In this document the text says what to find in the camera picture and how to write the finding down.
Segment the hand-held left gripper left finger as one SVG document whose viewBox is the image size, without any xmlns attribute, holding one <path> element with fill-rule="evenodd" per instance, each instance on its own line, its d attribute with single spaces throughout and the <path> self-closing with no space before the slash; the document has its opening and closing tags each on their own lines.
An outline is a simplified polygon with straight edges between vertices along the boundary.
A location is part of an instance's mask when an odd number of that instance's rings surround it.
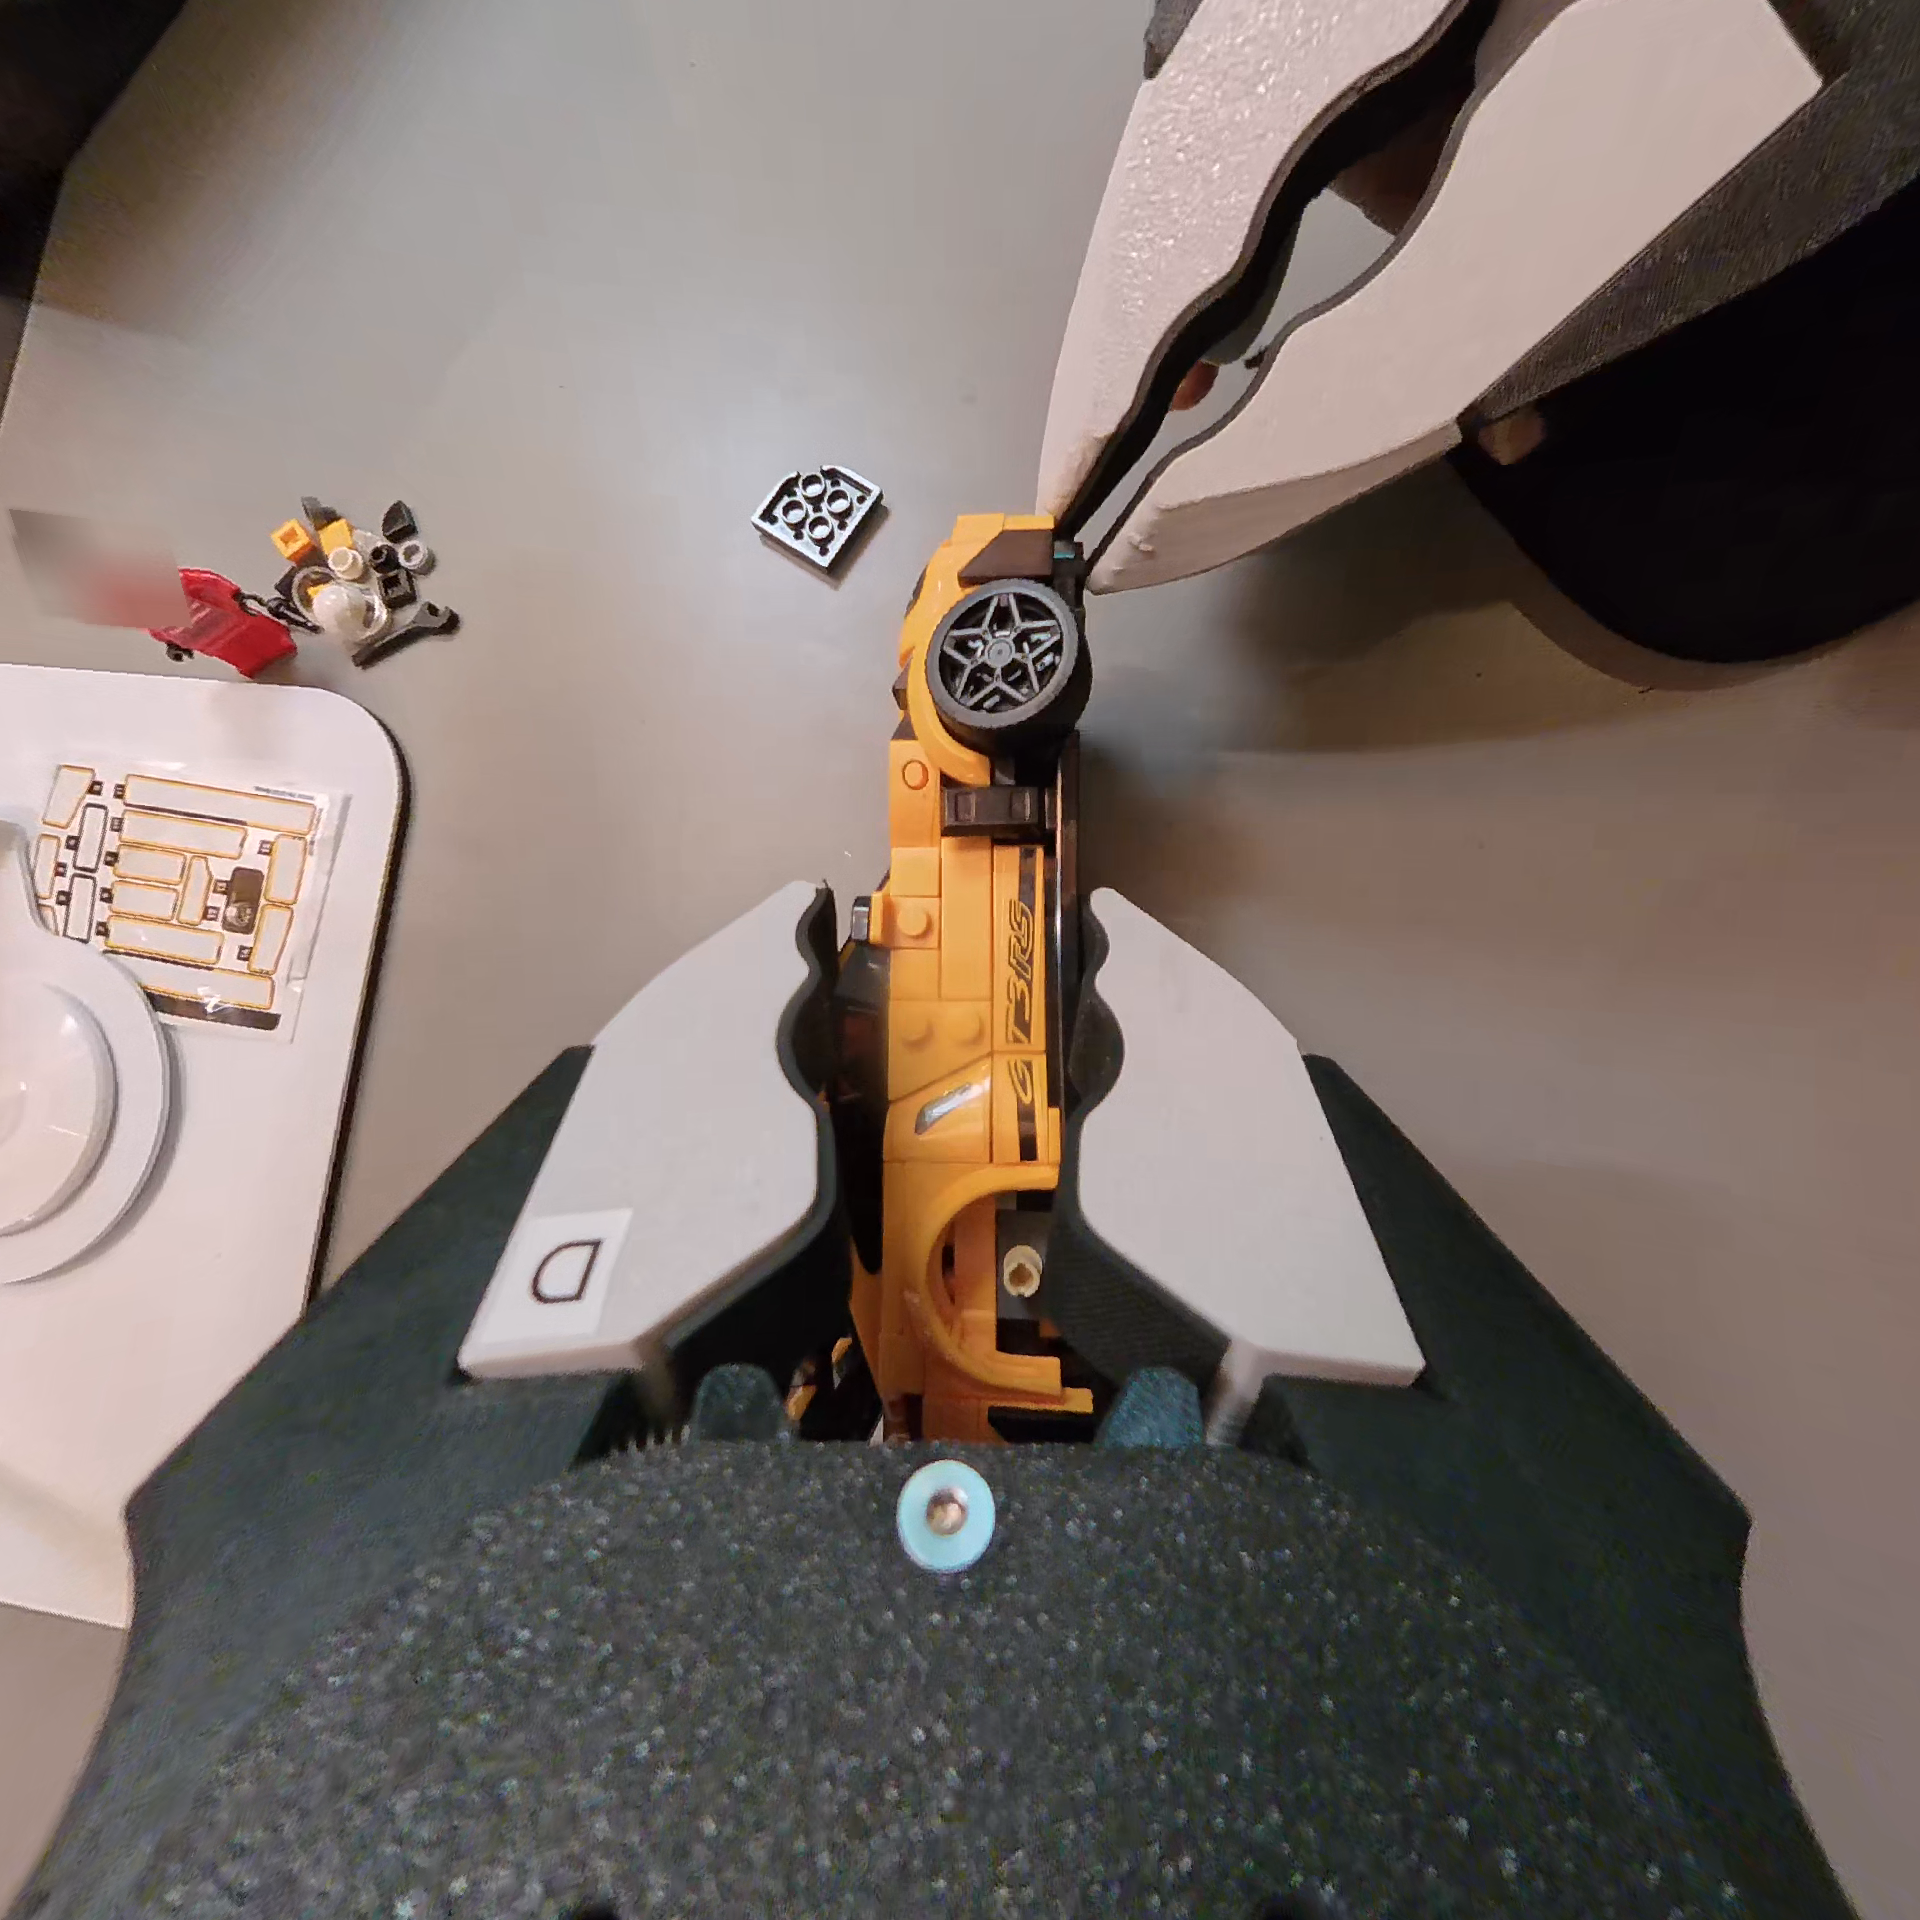
<svg viewBox="0 0 1920 1920">
<path fill-rule="evenodd" d="M 795 881 L 595 1037 L 460 1349 L 474 1379 L 719 1365 L 787 1390 L 834 1343 L 834 900 Z"/>
</svg>

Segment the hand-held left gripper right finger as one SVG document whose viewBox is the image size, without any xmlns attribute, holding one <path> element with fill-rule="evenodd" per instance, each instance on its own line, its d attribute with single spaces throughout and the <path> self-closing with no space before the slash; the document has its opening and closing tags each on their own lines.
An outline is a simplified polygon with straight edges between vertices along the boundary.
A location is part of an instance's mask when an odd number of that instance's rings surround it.
<svg viewBox="0 0 1920 1920">
<path fill-rule="evenodd" d="M 1234 1442 L 1271 1379 L 1411 1388 L 1422 1343 L 1306 1055 L 1218 963 L 1111 886 L 1085 971 L 1049 1319 L 1114 1388 L 1191 1383 Z"/>
</svg>

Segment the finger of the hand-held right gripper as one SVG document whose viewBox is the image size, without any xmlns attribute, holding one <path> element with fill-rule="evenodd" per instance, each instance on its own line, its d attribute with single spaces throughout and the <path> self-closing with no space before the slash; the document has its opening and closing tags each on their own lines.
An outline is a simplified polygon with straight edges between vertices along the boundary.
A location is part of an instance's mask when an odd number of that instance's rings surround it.
<svg viewBox="0 0 1920 1920">
<path fill-rule="evenodd" d="M 1307 205 L 1468 102 L 1486 3 L 1155 4 L 1046 403 L 1038 510 L 1089 521 L 1189 373 L 1247 351 Z"/>
<path fill-rule="evenodd" d="M 1094 543 L 1092 591 L 1223 567 L 1451 451 L 1500 375 L 1817 91 L 1771 4 L 1489 10 L 1407 226 L 1157 463 Z"/>
</svg>

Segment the orange lego car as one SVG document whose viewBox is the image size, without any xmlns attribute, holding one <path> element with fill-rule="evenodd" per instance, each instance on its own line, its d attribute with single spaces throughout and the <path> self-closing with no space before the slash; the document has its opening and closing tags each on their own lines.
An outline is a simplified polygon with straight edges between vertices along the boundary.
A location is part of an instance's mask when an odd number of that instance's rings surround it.
<svg viewBox="0 0 1920 1920">
<path fill-rule="evenodd" d="M 895 647 L 887 866 L 831 996 L 850 1335 L 887 1439 L 1085 1442 L 1114 1397 L 1042 1302 L 1082 977 L 1077 729 L 989 759 L 925 679 L 945 615 L 1002 579 L 1051 586 L 1085 635 L 1085 557 L 1054 518 L 972 514 L 934 549 Z"/>
</svg>

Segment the black lego wheel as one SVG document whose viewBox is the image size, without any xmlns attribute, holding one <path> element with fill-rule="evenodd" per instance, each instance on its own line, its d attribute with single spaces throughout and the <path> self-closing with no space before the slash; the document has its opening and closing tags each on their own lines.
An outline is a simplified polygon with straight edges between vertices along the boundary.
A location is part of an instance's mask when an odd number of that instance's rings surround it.
<svg viewBox="0 0 1920 1920">
<path fill-rule="evenodd" d="M 1054 754 L 1077 729 L 1092 684 L 1082 615 L 1046 583 L 977 586 L 933 633 L 925 679 L 962 746 L 995 762 Z"/>
</svg>

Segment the lego sticker sheet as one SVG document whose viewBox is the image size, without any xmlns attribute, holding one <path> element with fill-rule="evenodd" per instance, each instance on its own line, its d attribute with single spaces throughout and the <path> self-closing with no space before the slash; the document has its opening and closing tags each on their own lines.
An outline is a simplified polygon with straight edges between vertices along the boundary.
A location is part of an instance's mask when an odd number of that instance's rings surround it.
<svg viewBox="0 0 1920 1920">
<path fill-rule="evenodd" d="M 239 762 L 33 762 L 35 911 L 107 954 L 155 1018 L 291 1041 L 351 805 Z"/>
</svg>

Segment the black quarter-round lego plate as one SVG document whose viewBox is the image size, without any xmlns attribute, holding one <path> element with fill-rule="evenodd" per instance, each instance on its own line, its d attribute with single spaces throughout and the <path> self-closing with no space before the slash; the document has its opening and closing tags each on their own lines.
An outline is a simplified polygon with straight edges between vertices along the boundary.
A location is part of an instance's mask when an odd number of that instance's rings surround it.
<svg viewBox="0 0 1920 1920">
<path fill-rule="evenodd" d="M 871 531 L 879 486 L 843 463 L 817 463 L 785 476 L 751 514 L 762 542 L 806 569 L 834 579 Z"/>
</svg>

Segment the pile of small lego parts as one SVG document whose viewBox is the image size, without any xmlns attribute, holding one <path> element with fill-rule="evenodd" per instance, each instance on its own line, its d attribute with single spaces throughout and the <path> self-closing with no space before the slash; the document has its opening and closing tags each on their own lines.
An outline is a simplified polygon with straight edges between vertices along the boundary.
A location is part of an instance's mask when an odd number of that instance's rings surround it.
<svg viewBox="0 0 1920 1920">
<path fill-rule="evenodd" d="M 372 521 L 301 495 L 300 511 L 273 531 L 281 557 L 266 618 L 291 635 L 332 639 L 357 668 L 372 668 L 462 630 L 457 607 L 426 587 L 438 564 L 413 505 L 397 495 Z"/>
</svg>

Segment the red lego piece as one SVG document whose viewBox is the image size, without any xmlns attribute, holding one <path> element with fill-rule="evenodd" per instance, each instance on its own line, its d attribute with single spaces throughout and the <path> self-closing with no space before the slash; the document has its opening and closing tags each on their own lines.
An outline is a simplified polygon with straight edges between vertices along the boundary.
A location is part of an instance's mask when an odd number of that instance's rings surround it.
<svg viewBox="0 0 1920 1920">
<path fill-rule="evenodd" d="M 220 572 L 181 567 L 182 615 L 148 628 L 174 661 L 203 659 L 244 681 L 261 681 L 297 659 L 297 639 L 267 603 Z"/>
</svg>

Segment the black mesh chair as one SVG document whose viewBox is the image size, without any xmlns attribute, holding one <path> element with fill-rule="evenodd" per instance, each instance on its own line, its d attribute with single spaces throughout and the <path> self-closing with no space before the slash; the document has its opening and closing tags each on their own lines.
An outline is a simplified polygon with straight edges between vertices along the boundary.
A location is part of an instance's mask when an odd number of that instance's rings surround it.
<svg viewBox="0 0 1920 1920">
<path fill-rule="evenodd" d="M 1567 602 L 1659 655 L 1798 655 L 1917 594 L 1917 182 L 1449 455 Z"/>
</svg>

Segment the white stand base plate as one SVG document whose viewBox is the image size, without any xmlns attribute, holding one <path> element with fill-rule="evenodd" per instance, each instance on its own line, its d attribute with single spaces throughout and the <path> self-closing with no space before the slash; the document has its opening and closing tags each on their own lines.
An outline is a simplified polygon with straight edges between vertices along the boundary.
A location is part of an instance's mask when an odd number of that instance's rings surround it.
<svg viewBox="0 0 1920 1920">
<path fill-rule="evenodd" d="M 315 1275 L 404 775 L 322 689 L 7 662 L 2 1595 L 129 1626 L 134 1487 L 287 1331 Z M 33 762 L 239 762 L 343 789 L 291 1041 L 155 1018 L 130 971 L 39 923 Z"/>
</svg>

